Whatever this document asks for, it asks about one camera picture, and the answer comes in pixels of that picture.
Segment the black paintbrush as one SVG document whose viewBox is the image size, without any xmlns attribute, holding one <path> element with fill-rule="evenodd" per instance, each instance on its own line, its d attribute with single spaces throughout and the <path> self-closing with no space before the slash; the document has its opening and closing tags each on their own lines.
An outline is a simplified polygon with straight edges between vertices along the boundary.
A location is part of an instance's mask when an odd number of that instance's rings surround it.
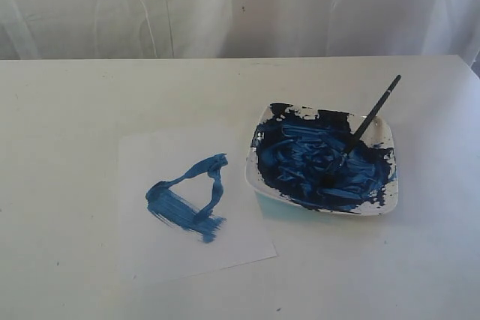
<svg viewBox="0 0 480 320">
<path fill-rule="evenodd" d="M 333 161 L 331 161 L 331 163 L 327 166 L 321 180 L 321 185 L 323 187 L 331 188 L 335 185 L 335 182 L 337 179 L 337 173 L 340 171 L 347 157 L 349 156 L 350 152 L 354 149 L 356 144 L 359 142 L 359 140 L 365 133 L 366 129 L 371 124 L 373 119 L 377 116 L 377 113 L 383 107 L 383 105 L 389 98 L 390 94 L 394 91 L 396 85 L 400 82 L 400 80 L 401 80 L 401 75 L 398 74 L 393 79 L 389 87 L 385 90 L 381 98 L 376 102 L 372 110 L 364 118 L 363 122 L 360 124 L 358 129 L 352 135 L 351 139 L 346 143 L 345 147 L 340 152 L 340 155 L 337 158 L 335 158 Z"/>
</svg>

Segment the white paper sheet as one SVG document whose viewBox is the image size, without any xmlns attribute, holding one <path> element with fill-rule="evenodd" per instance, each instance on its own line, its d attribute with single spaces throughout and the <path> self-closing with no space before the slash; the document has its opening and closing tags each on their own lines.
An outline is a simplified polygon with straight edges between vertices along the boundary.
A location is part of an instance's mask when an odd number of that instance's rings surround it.
<svg viewBox="0 0 480 320">
<path fill-rule="evenodd" d="M 145 286 L 275 256 L 232 127 L 177 127 L 118 148 L 118 269 Z"/>
</svg>

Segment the white backdrop curtain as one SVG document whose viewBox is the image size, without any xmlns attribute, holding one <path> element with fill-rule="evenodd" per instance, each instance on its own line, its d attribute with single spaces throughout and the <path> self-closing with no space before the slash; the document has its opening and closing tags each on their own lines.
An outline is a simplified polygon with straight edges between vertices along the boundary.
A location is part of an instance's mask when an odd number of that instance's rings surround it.
<svg viewBox="0 0 480 320">
<path fill-rule="evenodd" d="M 479 53 L 479 0 L 1 0 L 1 57 Z"/>
</svg>

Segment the white plate with blue paint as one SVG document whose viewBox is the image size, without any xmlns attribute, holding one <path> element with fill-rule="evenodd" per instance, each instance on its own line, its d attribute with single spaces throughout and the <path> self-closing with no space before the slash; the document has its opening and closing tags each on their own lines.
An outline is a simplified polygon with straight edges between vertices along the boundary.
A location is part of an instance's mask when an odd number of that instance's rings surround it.
<svg viewBox="0 0 480 320">
<path fill-rule="evenodd" d="M 312 211 L 376 216 L 398 203 L 390 126 L 375 117 L 272 103 L 253 132 L 245 175 L 254 190 Z"/>
</svg>

